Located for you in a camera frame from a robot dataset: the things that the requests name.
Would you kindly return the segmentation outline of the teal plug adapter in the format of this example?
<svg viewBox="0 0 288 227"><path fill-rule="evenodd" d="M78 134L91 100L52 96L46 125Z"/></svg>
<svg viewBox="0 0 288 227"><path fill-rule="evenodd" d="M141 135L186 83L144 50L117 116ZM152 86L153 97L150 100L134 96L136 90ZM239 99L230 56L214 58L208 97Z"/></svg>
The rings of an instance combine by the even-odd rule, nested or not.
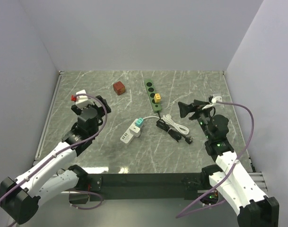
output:
<svg viewBox="0 0 288 227"><path fill-rule="evenodd" d="M143 125L143 122L144 122L143 118L138 118L138 119L136 120L136 122L135 122L135 125L136 125L137 127L141 128L142 125Z"/></svg>

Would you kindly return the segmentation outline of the white power strip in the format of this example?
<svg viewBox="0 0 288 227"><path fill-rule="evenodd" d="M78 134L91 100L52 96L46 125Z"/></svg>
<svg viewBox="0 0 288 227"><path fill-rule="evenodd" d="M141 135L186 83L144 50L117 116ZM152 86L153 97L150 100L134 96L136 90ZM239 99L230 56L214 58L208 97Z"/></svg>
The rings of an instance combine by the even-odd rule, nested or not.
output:
<svg viewBox="0 0 288 227"><path fill-rule="evenodd" d="M124 144L129 144L134 136L130 133L129 128L131 126L135 126L135 122L136 122L137 118L133 121L133 123L128 127L128 129L125 131L125 133L120 137L120 141L123 142Z"/></svg>

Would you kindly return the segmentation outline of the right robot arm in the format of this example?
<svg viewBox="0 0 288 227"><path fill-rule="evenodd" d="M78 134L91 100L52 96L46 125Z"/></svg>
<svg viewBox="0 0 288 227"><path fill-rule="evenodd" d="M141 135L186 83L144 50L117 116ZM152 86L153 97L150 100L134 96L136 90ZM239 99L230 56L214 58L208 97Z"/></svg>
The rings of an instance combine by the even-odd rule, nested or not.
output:
<svg viewBox="0 0 288 227"><path fill-rule="evenodd" d="M197 203L212 191L218 191L231 206L240 227L277 227L279 225L279 202L269 197L251 178L227 139L228 118L213 114L216 105L222 105L221 96L207 102L194 100L191 104L178 102L180 117L192 114L205 134L205 148L215 164L202 169L200 183L208 189L193 201Z"/></svg>

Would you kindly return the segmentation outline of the white plug adapter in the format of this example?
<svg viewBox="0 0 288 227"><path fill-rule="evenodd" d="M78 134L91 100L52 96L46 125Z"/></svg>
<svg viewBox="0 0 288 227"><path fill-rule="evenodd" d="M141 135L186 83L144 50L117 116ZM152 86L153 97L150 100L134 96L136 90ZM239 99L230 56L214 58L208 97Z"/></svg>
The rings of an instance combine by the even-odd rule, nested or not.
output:
<svg viewBox="0 0 288 227"><path fill-rule="evenodd" d="M140 134L141 134L141 131L140 131L140 127L137 127L136 125L135 126L131 126L129 128L130 130L130 133L134 136L134 137L139 137Z"/></svg>

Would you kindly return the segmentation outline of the yellow plug adapter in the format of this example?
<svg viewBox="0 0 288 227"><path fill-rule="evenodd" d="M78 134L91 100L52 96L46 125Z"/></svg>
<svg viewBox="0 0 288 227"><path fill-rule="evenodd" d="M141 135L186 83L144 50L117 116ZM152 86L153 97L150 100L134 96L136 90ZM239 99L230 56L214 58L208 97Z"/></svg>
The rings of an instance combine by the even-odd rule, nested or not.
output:
<svg viewBox="0 0 288 227"><path fill-rule="evenodd" d="M155 95L154 95L154 102L155 102L156 104L161 102L161 96L160 96L159 93L155 93Z"/></svg>

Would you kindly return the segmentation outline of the green power strip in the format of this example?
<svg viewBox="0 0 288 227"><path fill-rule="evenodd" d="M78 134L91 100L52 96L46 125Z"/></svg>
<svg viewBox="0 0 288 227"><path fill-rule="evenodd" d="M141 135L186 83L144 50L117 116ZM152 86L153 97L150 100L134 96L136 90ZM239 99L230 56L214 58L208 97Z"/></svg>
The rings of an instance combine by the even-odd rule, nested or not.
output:
<svg viewBox="0 0 288 227"><path fill-rule="evenodd" d="M162 111L161 102L157 104L154 102L154 95L155 93L158 93L155 89L154 82L151 79L145 79L144 86L145 86L145 89L149 98L149 103L151 104L151 108L153 112L154 113L161 112Z"/></svg>

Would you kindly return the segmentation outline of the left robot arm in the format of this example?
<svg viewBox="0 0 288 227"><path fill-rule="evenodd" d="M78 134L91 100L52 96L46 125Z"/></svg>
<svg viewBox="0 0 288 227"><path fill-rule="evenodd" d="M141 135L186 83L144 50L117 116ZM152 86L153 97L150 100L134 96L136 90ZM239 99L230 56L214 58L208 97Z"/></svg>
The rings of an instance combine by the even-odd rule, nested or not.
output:
<svg viewBox="0 0 288 227"><path fill-rule="evenodd" d="M62 191L82 190L87 185L87 172L77 165L58 177L53 174L92 144L104 129L111 108L101 96L81 93L71 99L75 103L71 109L78 118L61 142L25 173L0 183L0 207L15 224L28 222L40 206Z"/></svg>

